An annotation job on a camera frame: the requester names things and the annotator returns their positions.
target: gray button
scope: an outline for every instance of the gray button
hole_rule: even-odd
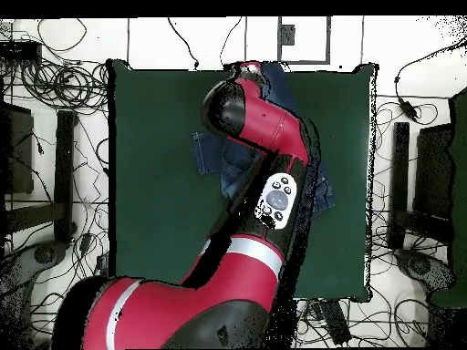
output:
[[[283,211],[287,208],[288,198],[281,190],[271,190],[266,197],[267,203],[275,210]]]

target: red robot arm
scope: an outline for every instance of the red robot arm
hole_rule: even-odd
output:
[[[301,120],[264,100],[259,63],[234,69],[204,100],[202,121],[265,152],[254,177],[214,224],[182,283],[81,281],[60,307],[52,348],[261,344],[292,238],[309,145]]]

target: green table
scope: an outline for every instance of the green table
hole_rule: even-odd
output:
[[[178,283],[226,202],[219,175],[198,175],[191,133],[225,74],[116,73],[116,274]],[[366,199],[372,65],[353,74],[288,73],[299,115],[316,123],[336,207],[312,222],[296,297],[365,295]]]

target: white stripe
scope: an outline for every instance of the white stripe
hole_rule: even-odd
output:
[[[282,267],[282,259],[274,250],[252,239],[232,238],[227,252],[237,252],[257,259],[273,270],[275,277],[278,277]]]
[[[200,255],[203,255],[203,254],[206,252],[206,250],[207,250],[208,247],[209,247],[209,243],[210,243],[210,242],[211,242],[211,239],[208,239],[208,241],[206,242],[206,244],[204,244],[204,247],[202,247],[202,250],[201,250],[201,252],[200,252]]]
[[[112,313],[110,313],[109,321],[107,322],[106,343],[108,350],[115,349],[115,328],[117,327],[119,314],[123,309],[125,302],[127,302],[130,295],[138,288],[139,285],[140,281],[137,281],[129,286],[113,306]]]

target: denim cloth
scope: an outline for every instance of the denim cloth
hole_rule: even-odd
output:
[[[263,63],[262,71],[269,81],[262,90],[265,99],[296,115],[296,102],[280,64]],[[221,191],[228,200],[234,200],[261,158],[261,154],[255,149],[211,132],[192,133],[192,145],[198,172],[201,176],[221,172]],[[307,175],[305,189],[311,189],[312,182]],[[312,219],[334,205],[332,185],[321,161]]]

